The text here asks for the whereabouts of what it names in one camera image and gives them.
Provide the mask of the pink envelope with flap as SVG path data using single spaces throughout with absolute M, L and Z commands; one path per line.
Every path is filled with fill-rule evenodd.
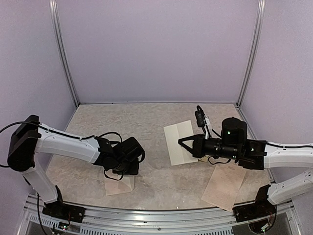
M 106 175 L 111 178 L 114 178 L 113 180 L 105 177 L 104 182 L 106 196 L 128 193 L 133 191 L 135 180 L 134 175 L 130 176 L 126 175 L 121 180 L 118 180 L 120 179 L 121 175 L 113 174 L 111 170 L 107 171 Z

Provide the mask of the cream letter paper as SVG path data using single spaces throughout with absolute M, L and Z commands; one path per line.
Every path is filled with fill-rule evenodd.
M 165 126 L 163 129 L 171 166 L 196 163 L 198 161 L 197 158 L 192 157 L 192 154 L 178 143 L 179 139 L 194 135 L 190 120 Z

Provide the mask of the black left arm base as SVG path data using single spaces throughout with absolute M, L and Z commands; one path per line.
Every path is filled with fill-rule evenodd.
M 68 222 L 82 223 L 86 209 L 64 203 L 60 189 L 58 186 L 55 187 L 57 200 L 52 203 L 44 203 L 43 214 Z

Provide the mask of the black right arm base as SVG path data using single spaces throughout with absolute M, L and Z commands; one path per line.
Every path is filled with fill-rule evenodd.
M 236 222 L 244 222 L 277 213 L 277 207 L 268 200 L 270 185 L 259 188 L 255 201 L 233 208 Z

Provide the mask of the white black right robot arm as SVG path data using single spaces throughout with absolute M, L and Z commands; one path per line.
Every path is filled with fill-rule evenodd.
M 250 140 L 247 124 L 235 117 L 222 121 L 220 138 L 197 134 L 178 140 L 194 158 L 204 156 L 233 160 L 250 170 L 277 167 L 306 167 L 307 171 L 278 184 L 261 187 L 257 201 L 280 204 L 313 189 L 313 145 L 282 144 Z

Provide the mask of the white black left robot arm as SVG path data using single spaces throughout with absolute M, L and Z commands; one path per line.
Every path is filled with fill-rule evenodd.
M 62 205 L 62 195 L 53 185 L 42 167 L 35 162 L 36 153 L 47 153 L 82 160 L 112 171 L 121 178 L 137 175 L 139 164 L 145 160 L 145 151 L 140 143 L 130 137 L 110 141 L 100 136 L 81 137 L 56 130 L 30 115 L 25 121 L 16 122 L 17 129 L 11 136 L 7 164 L 20 172 L 24 179 L 39 194 L 46 206 Z

